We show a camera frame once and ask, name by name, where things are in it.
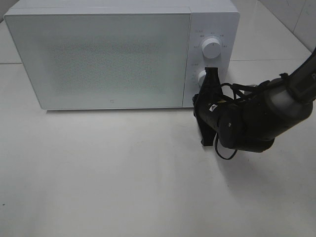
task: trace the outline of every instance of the white knob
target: white knob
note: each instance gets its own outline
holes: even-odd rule
[[[217,38],[207,38],[202,43],[202,52],[205,58],[216,58],[221,53],[222,44]]]
[[[206,76],[206,71],[203,70],[197,75],[198,85],[201,87]]]

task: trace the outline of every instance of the microwave window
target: microwave window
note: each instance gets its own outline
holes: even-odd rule
[[[7,21],[44,109],[182,106],[189,14]]]

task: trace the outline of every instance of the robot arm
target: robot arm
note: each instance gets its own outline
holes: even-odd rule
[[[212,146],[216,136],[216,146],[219,140],[224,147],[236,151],[263,152],[272,146],[275,137],[312,113],[316,97],[316,49],[291,75],[281,74],[281,78],[256,87],[220,84],[217,68],[205,71],[200,92],[193,97],[194,115],[204,146]],[[234,98],[224,95],[222,86],[229,86]]]

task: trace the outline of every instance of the control panel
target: control panel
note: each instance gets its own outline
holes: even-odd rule
[[[238,12],[191,14],[183,107],[193,107],[205,67],[218,68],[221,82],[225,80],[238,21]]]

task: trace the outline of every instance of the white wall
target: white wall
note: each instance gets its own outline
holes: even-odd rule
[[[316,0],[260,0],[310,51],[316,46]]]
[[[3,20],[3,15],[12,7],[18,0],[0,0],[0,22]]]

